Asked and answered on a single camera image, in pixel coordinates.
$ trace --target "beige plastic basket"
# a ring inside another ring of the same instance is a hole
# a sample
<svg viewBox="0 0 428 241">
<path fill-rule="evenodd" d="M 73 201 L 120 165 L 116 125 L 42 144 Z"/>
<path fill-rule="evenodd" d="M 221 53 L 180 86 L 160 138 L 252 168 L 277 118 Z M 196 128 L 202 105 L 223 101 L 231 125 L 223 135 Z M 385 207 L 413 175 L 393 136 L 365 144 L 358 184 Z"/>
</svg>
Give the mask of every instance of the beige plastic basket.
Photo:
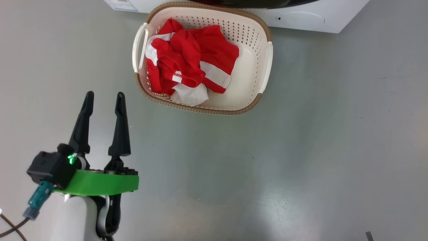
<svg viewBox="0 0 428 241">
<path fill-rule="evenodd" d="M 173 18 L 184 28 L 220 25 L 226 39 L 237 45 L 236 60 L 230 84 L 225 93 L 208 90 L 209 100 L 191 107 L 171 101 L 166 94 L 153 93 L 146 69 L 147 40 L 158 33 L 165 21 Z M 139 50 L 141 38 L 143 47 Z M 132 64 L 142 93 L 152 101 L 187 111 L 208 114 L 235 115 L 252 109 L 260 100 L 268 83 L 272 66 L 273 46 L 269 28 L 259 17 L 237 9 L 219 8 L 200 3 L 166 3 L 155 8 L 135 36 Z"/>
</svg>

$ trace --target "brown basket rim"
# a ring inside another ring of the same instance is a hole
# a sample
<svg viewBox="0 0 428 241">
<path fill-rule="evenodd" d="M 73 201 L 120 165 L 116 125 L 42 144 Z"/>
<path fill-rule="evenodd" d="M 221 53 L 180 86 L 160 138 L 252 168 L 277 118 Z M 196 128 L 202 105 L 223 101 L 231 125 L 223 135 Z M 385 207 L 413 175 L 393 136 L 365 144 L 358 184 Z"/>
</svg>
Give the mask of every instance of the brown basket rim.
<svg viewBox="0 0 428 241">
<path fill-rule="evenodd" d="M 171 2 L 171 3 L 164 3 L 162 5 L 159 5 L 158 7 L 156 7 L 155 9 L 153 9 L 149 13 L 149 15 L 147 16 L 146 22 L 150 23 L 150 21 L 152 20 L 152 18 L 158 12 L 160 12 L 160 11 L 162 11 L 164 9 L 173 8 L 173 7 L 209 9 L 209 10 L 215 10 L 215 11 L 221 11 L 221 12 L 228 12 L 228 13 L 232 13 L 232 14 L 236 14 L 236 15 L 240 15 L 240 16 L 243 16 L 243 17 L 250 18 L 250 19 L 256 21 L 258 24 L 260 24 L 262 26 L 263 30 L 266 33 L 267 41 L 268 42 L 272 41 L 272 36 L 270 34 L 270 30 L 269 30 L 268 26 L 258 16 L 254 15 L 254 14 L 252 14 L 250 12 L 245 12 L 245 11 L 242 11 L 242 10 L 239 10 L 239 9 L 220 8 L 220 7 L 205 5 L 205 4 L 201 4 L 201 3 L 194 3 L 194 2 Z M 254 106 L 257 105 L 257 103 L 259 102 L 259 100 L 262 97 L 262 93 L 258 93 L 257 96 L 254 98 L 254 100 L 247 107 L 242 108 L 240 110 L 236 110 L 236 111 L 213 110 L 213 109 L 206 109 L 206 108 L 199 108 L 199 107 L 191 107 L 191 106 L 181 105 L 181 104 L 177 104 L 177 103 L 174 103 L 174 102 L 165 101 L 163 99 L 156 98 L 156 97 L 150 95 L 144 89 L 144 87 L 143 87 L 143 85 L 141 83 L 141 79 L 140 79 L 140 74 L 139 73 L 135 73 L 135 79 L 137 81 L 138 86 L 140 87 L 141 92 L 149 100 L 154 101 L 154 102 L 159 103 L 159 104 L 162 104 L 162 105 L 174 107 L 174 108 L 177 108 L 177 109 L 186 110 L 186 111 L 192 111 L 192 112 L 198 112 L 198 113 L 221 114 L 221 115 L 237 115 L 237 114 L 242 114 L 242 113 L 245 113 L 245 112 L 251 110 L 252 108 L 254 108 Z"/>
</svg>

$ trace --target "washing machine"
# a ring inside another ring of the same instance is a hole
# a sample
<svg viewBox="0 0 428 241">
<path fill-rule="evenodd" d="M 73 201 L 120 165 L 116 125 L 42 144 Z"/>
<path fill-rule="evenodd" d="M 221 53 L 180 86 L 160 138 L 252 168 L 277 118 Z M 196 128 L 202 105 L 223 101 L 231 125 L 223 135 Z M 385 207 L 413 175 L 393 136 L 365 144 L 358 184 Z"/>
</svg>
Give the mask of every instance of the washing machine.
<svg viewBox="0 0 428 241">
<path fill-rule="evenodd" d="M 170 0 L 105 0 L 113 9 L 149 13 Z M 193 0 L 239 8 L 261 17 L 268 26 L 340 33 L 369 0 Z"/>
</svg>

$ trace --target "concrete floor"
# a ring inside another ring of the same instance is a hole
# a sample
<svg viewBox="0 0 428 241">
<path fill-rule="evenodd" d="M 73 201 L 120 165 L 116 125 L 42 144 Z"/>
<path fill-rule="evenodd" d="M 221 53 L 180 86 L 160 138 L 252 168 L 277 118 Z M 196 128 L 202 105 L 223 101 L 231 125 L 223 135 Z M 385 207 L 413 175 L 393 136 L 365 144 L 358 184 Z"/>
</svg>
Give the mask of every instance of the concrete floor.
<svg viewBox="0 0 428 241">
<path fill-rule="evenodd" d="M 140 188 L 123 195 L 117 241 L 427 240 L 427 8 L 371 0 L 340 34 L 272 29 L 261 101 L 227 117 L 140 93 L 131 46 L 146 15 L 102 0 L 3 3 L 0 208 L 20 221 L 36 187 L 27 167 L 69 140 L 88 90 L 88 159 L 103 168 L 123 91 Z M 53 195 L 22 228 L 29 240 L 50 237 L 61 204 Z"/>
</svg>

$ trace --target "black cable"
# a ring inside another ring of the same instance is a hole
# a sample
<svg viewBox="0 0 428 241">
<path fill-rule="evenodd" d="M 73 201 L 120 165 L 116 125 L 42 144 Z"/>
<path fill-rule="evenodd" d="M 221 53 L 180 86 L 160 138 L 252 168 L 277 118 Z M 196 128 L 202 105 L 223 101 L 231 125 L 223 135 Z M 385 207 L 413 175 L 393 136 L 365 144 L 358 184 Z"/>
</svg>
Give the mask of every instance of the black cable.
<svg viewBox="0 0 428 241">
<path fill-rule="evenodd" d="M 30 218 L 25 218 L 24 220 L 22 220 L 22 222 L 20 222 L 18 225 L 16 225 L 14 228 L 9 229 L 8 231 L 0 234 L 0 238 L 3 238 L 13 232 L 15 232 L 16 230 L 18 230 L 19 228 L 21 228 L 22 226 L 24 226 L 24 224 L 26 224 L 28 221 L 30 220 Z"/>
<path fill-rule="evenodd" d="M 6 216 L 4 216 L 3 214 L 0 214 L 0 217 L 1 218 L 3 218 L 3 220 L 7 223 L 7 224 L 9 224 L 9 226 L 11 227 L 11 228 L 15 228 L 15 225 L 6 217 Z M 16 232 L 18 233 L 18 235 L 19 235 L 19 237 L 21 237 L 21 239 L 22 239 L 22 241 L 27 241 L 27 239 L 25 238 L 25 236 L 22 234 L 22 232 L 21 231 L 19 231 L 19 229 L 17 229 L 16 230 Z"/>
</svg>

